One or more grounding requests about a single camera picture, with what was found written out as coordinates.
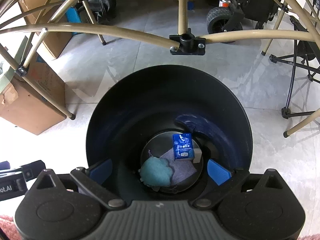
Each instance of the black folding stool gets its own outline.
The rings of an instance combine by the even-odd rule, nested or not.
[[[301,25],[301,23],[294,16],[290,16],[290,21],[292,22],[293,28],[295,31],[307,32],[307,30]],[[291,57],[293,57],[293,61],[284,60],[284,59],[288,59]],[[303,59],[301,61],[301,63],[303,63],[303,64],[297,63],[297,57],[301,57]],[[285,104],[285,107],[281,109],[281,115],[285,119],[289,119],[290,117],[295,117],[295,116],[310,115],[314,112],[314,111],[309,111],[309,112],[291,113],[290,108],[289,108],[293,84],[294,84],[296,67],[300,67],[300,68],[304,68],[304,69],[308,70],[309,80],[320,83],[319,80],[314,78],[315,74],[320,74],[320,66],[318,68],[313,68],[313,67],[309,66],[309,61],[313,60],[314,58],[316,58],[318,60],[318,62],[320,62],[320,49],[318,48],[316,43],[310,42],[310,41],[299,41],[299,43],[298,43],[297,40],[294,40],[293,54],[285,55],[285,56],[281,56],[281,57],[276,57],[273,54],[270,55],[270,60],[273,63],[282,62],[285,64],[292,65],[292,75],[291,75],[291,82],[290,82],[290,87],[289,87],[287,103]]]

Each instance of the folding table frame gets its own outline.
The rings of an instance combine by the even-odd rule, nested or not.
[[[2,0],[0,5],[0,17],[18,0]],[[46,4],[38,8],[32,9],[30,11],[24,12],[3,24],[0,24],[0,34],[3,33],[15,33],[15,32],[41,32],[39,35],[38,42],[32,46],[30,52],[27,54],[22,62],[17,62],[12,58],[12,56],[0,45],[0,54],[3,58],[11,65],[11,67],[18,73],[31,87],[33,87],[39,94],[41,94],[45,99],[47,99],[53,106],[60,110],[70,119],[75,119],[75,115],[69,112],[64,106],[60,105],[45,89],[43,89],[35,80],[29,78],[25,75],[28,70],[28,65],[31,58],[35,54],[36,50],[48,35],[49,32],[80,32],[80,33],[93,33],[100,35],[110,35],[114,37],[126,38],[131,40],[137,40],[142,42],[147,42],[157,46],[164,47],[168,49],[168,53],[174,55],[203,55],[205,52],[205,46],[210,43],[217,42],[227,42],[227,41],[236,41],[243,39],[290,39],[290,40],[301,40],[301,41],[313,41],[320,48],[320,34],[316,30],[313,22],[316,21],[320,23],[320,20],[316,14],[314,17],[310,17],[306,11],[301,8],[296,0],[284,0],[284,3],[281,4],[282,11],[278,17],[276,26],[274,30],[244,30],[244,31],[230,31],[223,33],[207,34],[199,37],[192,35],[191,30],[188,28],[188,16],[187,16],[187,0],[179,0],[179,11],[178,11],[178,34],[170,35],[169,39],[153,35],[150,33],[145,33],[142,31],[136,31],[126,28],[120,28],[116,26],[106,26],[95,24],[95,21],[92,21],[93,24],[82,24],[82,23],[58,23],[61,17],[65,12],[77,2],[83,0],[65,0],[57,11],[53,14],[48,23],[45,24],[31,24],[25,26],[18,26],[14,28],[2,29],[7,26],[9,23],[22,18],[28,14],[31,14],[35,11],[41,11],[48,7],[57,5],[57,3],[50,3],[50,0],[47,0]],[[285,11],[288,11],[287,4],[292,8],[291,11],[296,13],[300,20],[304,23],[308,32],[302,31],[291,31],[291,30],[277,30],[278,24],[282,20],[282,14]],[[313,114],[308,116],[305,120],[297,124],[295,127],[286,131],[287,135],[291,135],[295,131],[299,130],[309,122],[313,121],[315,118],[320,116],[320,109],[315,111]]]

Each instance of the ribbed gray panel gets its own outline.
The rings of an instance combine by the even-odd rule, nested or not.
[[[132,201],[130,207],[107,213],[83,240],[236,240],[211,212],[187,201]]]

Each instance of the metal can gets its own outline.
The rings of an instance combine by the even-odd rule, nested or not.
[[[231,3],[231,0],[220,0],[219,7],[229,7],[229,3]]]

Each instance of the blue gripper pad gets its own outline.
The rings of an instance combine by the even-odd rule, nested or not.
[[[210,159],[207,164],[208,175],[214,180],[219,186],[231,178],[231,171],[222,167],[216,163],[213,159]]]

